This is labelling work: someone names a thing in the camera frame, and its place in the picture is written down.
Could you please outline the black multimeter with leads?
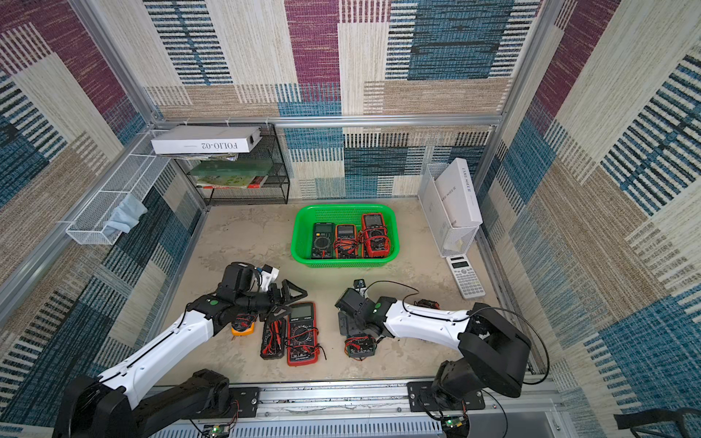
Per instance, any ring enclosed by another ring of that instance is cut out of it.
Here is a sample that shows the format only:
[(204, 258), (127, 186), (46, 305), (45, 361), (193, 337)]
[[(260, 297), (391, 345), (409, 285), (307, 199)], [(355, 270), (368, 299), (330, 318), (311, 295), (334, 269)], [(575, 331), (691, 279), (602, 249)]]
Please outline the black multimeter with leads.
[(288, 323), (284, 319), (267, 322), (264, 325), (260, 357), (265, 360), (282, 359), (287, 348)]

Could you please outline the large red multimeter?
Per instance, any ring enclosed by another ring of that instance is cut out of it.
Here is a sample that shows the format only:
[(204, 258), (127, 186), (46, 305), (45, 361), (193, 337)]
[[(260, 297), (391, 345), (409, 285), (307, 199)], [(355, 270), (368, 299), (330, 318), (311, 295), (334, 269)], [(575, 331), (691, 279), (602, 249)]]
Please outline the large red multimeter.
[(312, 302), (298, 303), (288, 315), (287, 363), (300, 367), (316, 363), (321, 354), (316, 325), (316, 308)]

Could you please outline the small black multimeter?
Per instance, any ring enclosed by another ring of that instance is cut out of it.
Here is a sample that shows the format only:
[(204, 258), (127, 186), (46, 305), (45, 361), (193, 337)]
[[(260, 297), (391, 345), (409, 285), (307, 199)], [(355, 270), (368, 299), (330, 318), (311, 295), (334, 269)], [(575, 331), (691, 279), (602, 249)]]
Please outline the small black multimeter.
[(432, 310), (440, 309), (440, 304), (438, 302), (429, 299), (416, 300), (414, 301), (414, 306), (418, 306), (421, 308), (432, 308)]

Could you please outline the large dark green multimeter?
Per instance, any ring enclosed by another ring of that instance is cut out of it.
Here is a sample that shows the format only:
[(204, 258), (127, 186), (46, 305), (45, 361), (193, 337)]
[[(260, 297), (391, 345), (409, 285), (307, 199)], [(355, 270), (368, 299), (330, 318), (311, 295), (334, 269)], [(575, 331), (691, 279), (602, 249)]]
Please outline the large dark green multimeter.
[(335, 224), (316, 223), (312, 230), (311, 259), (333, 259), (335, 243)]

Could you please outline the small red multimeter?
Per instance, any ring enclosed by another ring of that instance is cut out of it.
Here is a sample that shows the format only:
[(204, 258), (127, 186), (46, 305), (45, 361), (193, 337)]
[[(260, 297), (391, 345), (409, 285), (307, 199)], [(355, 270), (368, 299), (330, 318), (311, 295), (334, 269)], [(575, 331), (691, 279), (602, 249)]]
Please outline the small red multimeter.
[(391, 241), (382, 214), (361, 217), (361, 242), (366, 258), (385, 258), (391, 251)]

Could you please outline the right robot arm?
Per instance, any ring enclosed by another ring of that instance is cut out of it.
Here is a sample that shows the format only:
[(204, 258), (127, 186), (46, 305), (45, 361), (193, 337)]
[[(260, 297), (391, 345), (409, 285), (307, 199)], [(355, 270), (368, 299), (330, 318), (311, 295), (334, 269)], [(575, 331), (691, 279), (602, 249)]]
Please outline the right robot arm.
[(363, 334), (376, 338), (419, 339), (456, 350), (462, 358), (443, 361), (431, 387), (416, 397), (427, 409), (460, 409), (469, 396), (488, 389), (518, 398), (522, 393), (531, 341), (495, 308), (436, 310), (394, 297), (373, 301), (348, 288), (335, 307)]

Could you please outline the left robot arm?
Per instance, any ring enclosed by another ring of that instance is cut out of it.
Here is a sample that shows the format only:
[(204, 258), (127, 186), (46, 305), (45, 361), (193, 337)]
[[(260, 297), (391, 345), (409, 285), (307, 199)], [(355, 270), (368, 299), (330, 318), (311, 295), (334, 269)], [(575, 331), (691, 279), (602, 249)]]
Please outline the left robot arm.
[(290, 314), (291, 304), (307, 297), (303, 288), (283, 281), (270, 292), (244, 292), (220, 283), (217, 290), (189, 303), (171, 327), (97, 378), (80, 376), (66, 388), (53, 428), (56, 437), (149, 437), (196, 414), (234, 417), (226, 376), (199, 370), (185, 383), (149, 394), (153, 386), (200, 345), (243, 315), (273, 322)]

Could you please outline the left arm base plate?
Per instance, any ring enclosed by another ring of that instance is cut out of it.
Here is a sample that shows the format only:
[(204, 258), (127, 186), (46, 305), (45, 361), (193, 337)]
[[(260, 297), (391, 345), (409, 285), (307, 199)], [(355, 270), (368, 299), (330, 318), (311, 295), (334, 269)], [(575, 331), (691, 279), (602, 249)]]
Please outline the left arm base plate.
[(255, 418), (260, 391), (260, 387), (254, 386), (230, 387), (229, 397), (225, 404), (226, 410), (220, 417), (229, 420)]

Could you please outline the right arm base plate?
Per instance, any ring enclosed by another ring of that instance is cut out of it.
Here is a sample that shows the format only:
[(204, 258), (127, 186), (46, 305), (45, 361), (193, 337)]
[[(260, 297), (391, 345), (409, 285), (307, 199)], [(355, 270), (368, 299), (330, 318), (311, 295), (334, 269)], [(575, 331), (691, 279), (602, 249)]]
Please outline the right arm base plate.
[(469, 392), (462, 398), (455, 398), (443, 392), (435, 392), (430, 381), (409, 381), (406, 385), (408, 401), (412, 412), (445, 414), (452, 411), (484, 410), (486, 404), (482, 392)]

